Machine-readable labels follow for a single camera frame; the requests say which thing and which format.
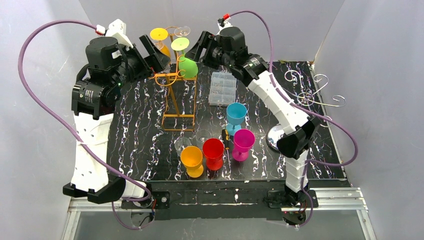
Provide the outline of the green plastic wine glass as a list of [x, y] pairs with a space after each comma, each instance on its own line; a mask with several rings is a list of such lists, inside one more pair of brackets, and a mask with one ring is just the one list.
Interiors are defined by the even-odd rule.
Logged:
[[179, 75], [183, 78], [194, 78], [198, 73], [197, 63], [185, 57], [184, 50], [189, 46], [190, 41], [186, 37], [178, 37], [171, 43], [171, 48], [175, 51], [181, 51], [177, 58]]

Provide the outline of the clear wine glass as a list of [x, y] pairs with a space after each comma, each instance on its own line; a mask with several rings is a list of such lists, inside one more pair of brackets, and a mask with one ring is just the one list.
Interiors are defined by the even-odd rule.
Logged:
[[180, 26], [175, 28], [174, 35], [176, 37], [187, 37], [191, 32], [191, 29], [189, 26]]

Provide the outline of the gold wire glass rack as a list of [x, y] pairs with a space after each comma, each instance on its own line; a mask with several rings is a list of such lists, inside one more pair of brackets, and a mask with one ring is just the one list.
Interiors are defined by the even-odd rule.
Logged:
[[156, 73], [152, 79], [165, 89], [165, 107], [162, 112], [161, 126], [165, 131], [194, 131], [196, 118], [196, 96], [198, 73], [194, 78], [184, 78], [179, 75], [178, 57], [181, 51], [172, 49], [172, 42], [178, 37], [174, 35], [176, 26], [166, 27], [170, 35], [164, 43], [174, 54], [175, 63], [170, 63], [164, 71]]

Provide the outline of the blue plastic wine glass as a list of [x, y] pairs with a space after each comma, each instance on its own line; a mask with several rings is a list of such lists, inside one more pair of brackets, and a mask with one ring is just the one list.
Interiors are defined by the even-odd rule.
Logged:
[[246, 114], [247, 114], [247, 108], [242, 103], [234, 102], [227, 106], [226, 130], [228, 131], [230, 136], [234, 136], [235, 133], [242, 128], [241, 124], [245, 120]]

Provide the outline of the magenta plastic wine glass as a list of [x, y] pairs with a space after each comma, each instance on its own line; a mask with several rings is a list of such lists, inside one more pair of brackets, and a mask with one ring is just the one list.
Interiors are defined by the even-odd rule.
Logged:
[[245, 161], [249, 154], [248, 151], [255, 144], [255, 135], [249, 129], [240, 129], [233, 136], [232, 157], [238, 162]]

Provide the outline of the red plastic wine glass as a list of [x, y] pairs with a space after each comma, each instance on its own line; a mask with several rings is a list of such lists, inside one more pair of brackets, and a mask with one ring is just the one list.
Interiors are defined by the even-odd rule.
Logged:
[[208, 169], [217, 171], [223, 166], [224, 150], [224, 144], [218, 138], [210, 138], [205, 141], [202, 151], [206, 157], [206, 166]]

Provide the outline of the orange plastic wine glass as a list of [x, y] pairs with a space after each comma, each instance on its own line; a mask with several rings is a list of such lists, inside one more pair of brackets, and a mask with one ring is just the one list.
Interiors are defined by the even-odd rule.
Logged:
[[203, 153], [196, 146], [186, 147], [180, 155], [182, 164], [191, 178], [198, 178], [204, 172]]

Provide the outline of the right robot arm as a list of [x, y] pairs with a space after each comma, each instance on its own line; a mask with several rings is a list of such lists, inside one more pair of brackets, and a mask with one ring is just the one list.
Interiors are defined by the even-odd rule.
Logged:
[[185, 57], [213, 69], [228, 68], [264, 102], [283, 128], [284, 134], [276, 145], [286, 162], [284, 190], [266, 200], [285, 206], [304, 203], [309, 191], [307, 157], [321, 121], [294, 104], [275, 79], [272, 67], [260, 55], [249, 52], [238, 27], [225, 27], [218, 34], [204, 30]]

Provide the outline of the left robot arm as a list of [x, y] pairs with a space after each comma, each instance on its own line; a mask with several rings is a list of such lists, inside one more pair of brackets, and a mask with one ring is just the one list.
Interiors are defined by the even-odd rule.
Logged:
[[140, 41], [146, 57], [134, 45], [112, 36], [94, 38], [85, 49], [87, 64], [77, 74], [71, 93], [77, 141], [73, 176], [62, 188], [66, 196], [86, 197], [95, 204], [145, 201], [152, 196], [145, 182], [107, 163], [109, 132], [122, 87], [150, 78], [170, 63], [147, 35]]

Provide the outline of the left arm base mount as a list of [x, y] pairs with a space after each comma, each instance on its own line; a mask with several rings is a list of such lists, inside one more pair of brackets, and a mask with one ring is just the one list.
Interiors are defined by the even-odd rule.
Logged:
[[167, 210], [170, 206], [170, 193], [156, 191], [150, 199], [145, 201], [122, 200], [120, 208], [131, 212], [130, 219], [133, 227], [140, 229], [148, 226], [155, 220], [157, 210]]

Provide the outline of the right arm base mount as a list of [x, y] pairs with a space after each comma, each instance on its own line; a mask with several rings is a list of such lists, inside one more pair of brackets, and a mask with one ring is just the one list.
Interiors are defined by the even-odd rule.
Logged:
[[314, 190], [293, 192], [285, 190], [270, 190], [263, 201], [271, 209], [282, 210], [282, 219], [287, 227], [299, 229], [310, 219], [307, 210], [319, 207], [318, 197]]

